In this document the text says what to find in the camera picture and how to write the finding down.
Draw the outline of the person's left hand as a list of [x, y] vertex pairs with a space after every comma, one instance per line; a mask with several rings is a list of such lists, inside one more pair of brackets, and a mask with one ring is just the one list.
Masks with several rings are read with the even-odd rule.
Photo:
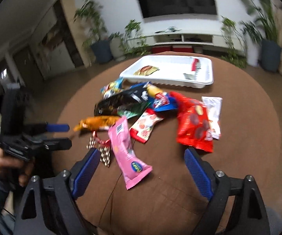
[[0, 149], [0, 180], [5, 180], [25, 187], [31, 178], [34, 160], [26, 162], [14, 156], [7, 155]]

